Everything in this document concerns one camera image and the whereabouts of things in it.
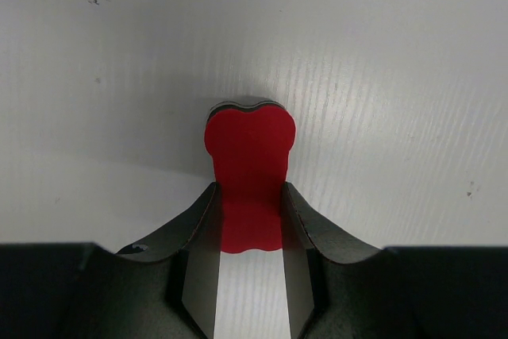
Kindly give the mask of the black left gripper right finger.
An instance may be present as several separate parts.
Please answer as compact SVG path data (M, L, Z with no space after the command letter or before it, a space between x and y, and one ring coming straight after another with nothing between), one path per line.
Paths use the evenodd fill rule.
M506 248L376 248L319 214L293 185L281 199L293 338L506 337Z

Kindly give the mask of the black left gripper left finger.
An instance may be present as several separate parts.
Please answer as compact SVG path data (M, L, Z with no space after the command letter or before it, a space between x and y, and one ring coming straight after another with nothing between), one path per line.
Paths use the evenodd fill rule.
M4 338L211 338L221 190L119 252L93 243L1 247Z

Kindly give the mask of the red bone-shaped eraser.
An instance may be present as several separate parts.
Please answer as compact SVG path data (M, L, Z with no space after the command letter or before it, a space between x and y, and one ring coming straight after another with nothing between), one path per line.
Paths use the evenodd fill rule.
M221 187L222 252L281 249L281 193L295 138L293 117L275 101L211 109L204 145Z

